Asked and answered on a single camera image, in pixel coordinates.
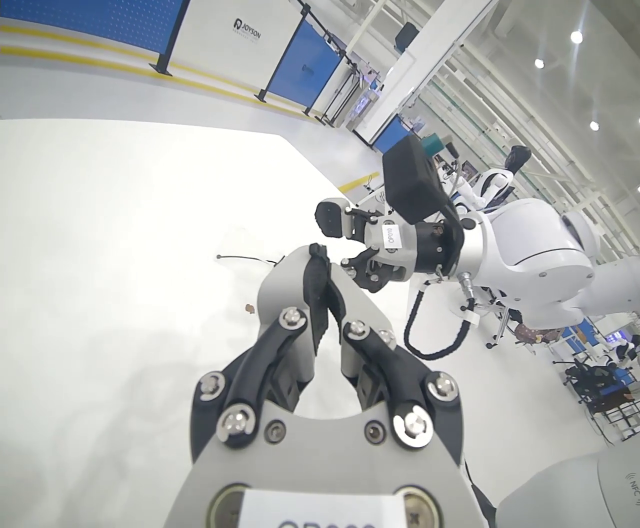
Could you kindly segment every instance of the white humanoid robot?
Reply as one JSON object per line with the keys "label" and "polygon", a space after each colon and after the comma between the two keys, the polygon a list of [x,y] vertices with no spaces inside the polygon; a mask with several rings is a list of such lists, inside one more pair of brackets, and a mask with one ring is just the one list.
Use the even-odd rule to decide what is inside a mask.
{"label": "white humanoid robot", "polygon": [[503,168],[487,169],[480,174],[473,186],[460,174],[460,169],[451,170],[451,166],[447,163],[438,167],[438,175],[445,192],[451,196],[458,214],[462,215],[470,211],[482,211],[492,201],[504,195],[513,182],[514,174],[529,158],[531,158],[531,150],[528,147],[515,145],[507,156]]}

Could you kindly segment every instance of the blue wall panel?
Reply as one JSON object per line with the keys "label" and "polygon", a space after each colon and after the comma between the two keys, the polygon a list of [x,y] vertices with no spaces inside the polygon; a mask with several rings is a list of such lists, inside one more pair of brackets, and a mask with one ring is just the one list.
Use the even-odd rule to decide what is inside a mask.
{"label": "blue wall panel", "polygon": [[0,0],[0,16],[164,53],[182,0]]}
{"label": "blue wall panel", "polygon": [[310,107],[339,62],[340,56],[304,20],[282,58],[269,91]]}
{"label": "blue wall panel", "polygon": [[405,136],[411,134],[409,130],[407,130],[402,121],[398,116],[391,119],[387,128],[385,128],[382,133],[378,136],[378,139],[373,143],[373,146],[376,147],[382,154],[388,151],[391,147],[393,147],[398,141],[400,141]]}
{"label": "blue wall panel", "polygon": [[[595,330],[587,319],[583,319],[578,326],[574,326],[573,328],[580,328],[590,345],[594,346],[598,344],[598,340],[595,337]],[[571,337],[567,339],[567,343],[573,349],[574,353],[584,352],[586,350],[586,347],[576,336],[573,335],[571,330],[569,328],[565,328],[562,332],[562,337],[568,336]]]}

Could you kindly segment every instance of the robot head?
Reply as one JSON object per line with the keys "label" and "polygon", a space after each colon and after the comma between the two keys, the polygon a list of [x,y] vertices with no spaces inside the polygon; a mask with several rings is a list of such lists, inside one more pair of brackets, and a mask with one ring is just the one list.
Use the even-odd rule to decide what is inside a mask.
{"label": "robot head", "polygon": [[511,152],[504,160],[504,167],[506,170],[516,173],[522,166],[531,158],[531,149],[524,145],[514,145],[511,147]]}

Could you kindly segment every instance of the wire on floor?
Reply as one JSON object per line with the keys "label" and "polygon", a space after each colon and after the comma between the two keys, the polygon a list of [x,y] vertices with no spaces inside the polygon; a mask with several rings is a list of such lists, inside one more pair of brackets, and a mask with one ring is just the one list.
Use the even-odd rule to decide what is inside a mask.
{"label": "wire on floor", "polygon": [[269,264],[270,266],[277,266],[279,263],[281,263],[284,260],[284,257],[282,257],[278,262],[276,262],[275,260],[263,260],[263,259],[258,259],[257,257],[244,257],[242,255],[216,255],[217,259],[246,259],[246,260],[257,260],[258,262],[264,262],[265,264]]}

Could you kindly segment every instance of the white robot part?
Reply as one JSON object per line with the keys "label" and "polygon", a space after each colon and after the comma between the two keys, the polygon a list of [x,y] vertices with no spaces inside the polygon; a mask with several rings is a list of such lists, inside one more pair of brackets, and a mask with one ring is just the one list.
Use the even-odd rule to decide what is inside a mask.
{"label": "white robot part", "polygon": [[586,316],[640,310],[640,257],[596,266],[595,280],[572,300]]}
{"label": "white robot part", "polygon": [[582,211],[566,213],[563,221],[580,243],[584,254],[595,264],[595,259],[600,254],[600,235],[593,222]]}
{"label": "white robot part", "polygon": [[492,168],[478,178],[472,187],[464,178],[457,192],[460,194],[453,200],[458,213],[484,209],[494,198],[500,195],[513,182],[513,173],[502,168]]}
{"label": "white robot part", "polygon": [[517,200],[482,219],[484,255],[474,278],[498,300],[522,313],[530,328],[559,328],[584,319],[567,304],[594,279],[593,265],[553,207]]}

